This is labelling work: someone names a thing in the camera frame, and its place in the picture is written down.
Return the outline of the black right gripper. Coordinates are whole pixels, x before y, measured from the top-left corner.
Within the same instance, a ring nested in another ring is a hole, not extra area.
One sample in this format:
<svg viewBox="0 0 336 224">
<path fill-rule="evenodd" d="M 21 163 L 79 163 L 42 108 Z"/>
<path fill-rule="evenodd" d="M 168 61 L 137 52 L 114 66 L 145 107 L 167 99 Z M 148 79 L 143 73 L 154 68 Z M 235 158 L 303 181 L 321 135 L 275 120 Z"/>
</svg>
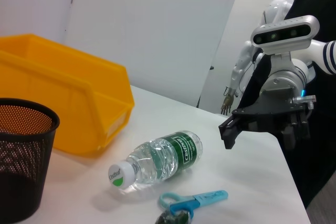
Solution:
<svg viewBox="0 0 336 224">
<path fill-rule="evenodd" d="M 227 150 L 242 131 L 270 133 L 292 150 L 296 140 L 310 138 L 308 111 L 308 103 L 294 97 L 292 88 L 263 91 L 255 103 L 236 109 L 218 128 Z"/>
</svg>

